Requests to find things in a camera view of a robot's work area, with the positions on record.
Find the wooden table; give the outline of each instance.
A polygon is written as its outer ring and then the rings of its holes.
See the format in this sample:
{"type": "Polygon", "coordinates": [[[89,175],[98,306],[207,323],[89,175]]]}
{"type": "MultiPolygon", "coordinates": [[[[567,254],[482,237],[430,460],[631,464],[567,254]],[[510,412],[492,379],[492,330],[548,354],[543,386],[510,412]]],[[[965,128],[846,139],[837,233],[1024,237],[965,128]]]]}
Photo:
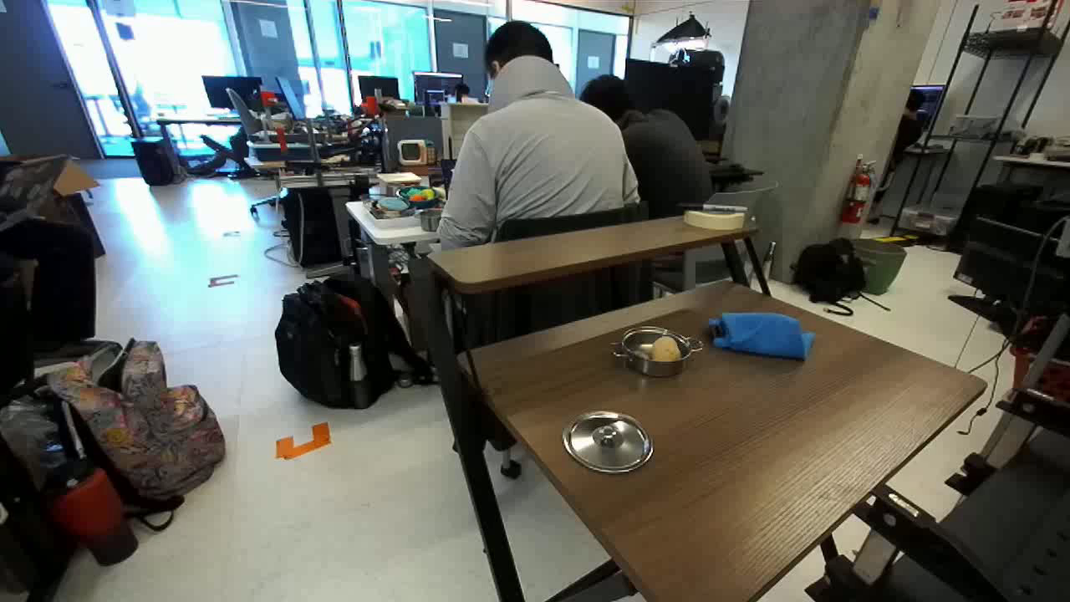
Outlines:
{"type": "Polygon", "coordinates": [[[751,231],[699,231],[683,223],[683,218],[661,222],[635,222],[619,226],[595,226],[595,231],[570,231],[556,237],[524,237],[509,243],[478,243],[478,248],[456,248],[434,254],[438,273],[459,293],[484,293],[523,286],[535,281],[567,279],[580,272],[598,272],[612,263],[641,260],[652,254],[672,254],[687,248],[721,243],[728,272],[740,285],[745,285],[742,257],[735,241],[745,243],[751,272],[770,293],[761,260],[748,241],[751,231]]]}
{"type": "Polygon", "coordinates": [[[907,464],[984,382],[742,286],[706,286],[473,352],[492,412],[650,599],[751,599],[907,464]],[[679,379],[608,362],[631,323],[701,338],[720,312],[778,312],[808,362],[701,352],[679,379]],[[635,474],[570,460],[586,412],[638,419],[635,474]]]}

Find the black hair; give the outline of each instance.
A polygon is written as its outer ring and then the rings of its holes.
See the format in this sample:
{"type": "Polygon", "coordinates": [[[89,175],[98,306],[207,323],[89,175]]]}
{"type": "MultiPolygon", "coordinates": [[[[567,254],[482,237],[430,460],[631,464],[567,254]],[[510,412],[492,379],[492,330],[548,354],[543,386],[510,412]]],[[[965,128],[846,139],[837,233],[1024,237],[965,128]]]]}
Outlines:
{"type": "Polygon", "coordinates": [[[927,106],[927,92],[908,90],[908,98],[907,98],[907,111],[918,111],[918,106],[927,106]]]}
{"type": "Polygon", "coordinates": [[[504,26],[498,26],[482,52],[484,68],[492,69],[492,62],[509,62],[515,58],[544,58],[556,59],[556,50],[548,47],[544,32],[535,29],[524,21],[509,21],[504,26]]]}
{"type": "Polygon", "coordinates": [[[608,114],[608,121],[621,121],[628,111],[635,111],[628,88],[612,75],[595,77],[579,98],[608,114]]]}

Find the backpack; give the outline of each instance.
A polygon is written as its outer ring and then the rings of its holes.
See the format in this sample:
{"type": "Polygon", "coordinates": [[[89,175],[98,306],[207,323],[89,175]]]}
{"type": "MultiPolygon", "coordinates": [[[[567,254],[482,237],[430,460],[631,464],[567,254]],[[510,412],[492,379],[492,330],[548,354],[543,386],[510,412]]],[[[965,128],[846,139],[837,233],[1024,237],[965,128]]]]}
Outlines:
{"type": "Polygon", "coordinates": [[[86,454],[108,467],[128,504],[168,510],[223,460],[223,431],[194,386],[168,389],[164,354],[154,342],[129,342],[95,379],[73,362],[45,379],[78,419],[86,454]]]}
{"type": "Polygon", "coordinates": [[[29,354],[29,305],[24,272],[12,257],[0,254],[0,393],[33,373],[29,354]]]}
{"type": "Polygon", "coordinates": [[[860,299],[867,292],[864,260],[846,237],[802,248],[792,281],[815,305],[839,305],[844,299],[860,299]]]}
{"type": "Polygon", "coordinates": [[[273,348],[280,373],[304,399],[331,408],[374,406],[398,382],[390,354],[403,362],[410,382],[430,382],[390,302],[350,272],[285,293],[273,348]]]}

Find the ceiling lamp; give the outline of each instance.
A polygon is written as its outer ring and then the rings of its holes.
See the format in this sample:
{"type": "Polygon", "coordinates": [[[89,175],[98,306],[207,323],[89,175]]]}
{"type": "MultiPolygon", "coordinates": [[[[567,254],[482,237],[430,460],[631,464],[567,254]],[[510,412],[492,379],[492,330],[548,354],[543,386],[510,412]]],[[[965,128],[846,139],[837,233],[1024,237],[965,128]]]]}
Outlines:
{"type": "Polygon", "coordinates": [[[657,43],[685,43],[685,39],[706,39],[706,38],[710,38],[710,29],[695,21],[695,14],[687,14],[683,24],[666,29],[657,38],[657,43]]]}

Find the orange tag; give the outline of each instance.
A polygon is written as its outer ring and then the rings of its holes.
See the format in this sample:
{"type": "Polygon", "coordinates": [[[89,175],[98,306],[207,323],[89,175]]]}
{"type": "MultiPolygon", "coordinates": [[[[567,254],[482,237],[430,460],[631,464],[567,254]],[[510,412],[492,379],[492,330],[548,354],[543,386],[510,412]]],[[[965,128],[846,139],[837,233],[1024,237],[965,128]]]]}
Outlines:
{"type": "Polygon", "coordinates": [[[304,444],[296,444],[294,439],[276,439],[273,441],[273,459],[292,460],[292,459],[300,459],[300,454],[326,449],[326,444],[331,444],[331,426],[321,422],[321,426],[312,429],[312,441],[304,441],[304,444]]]}

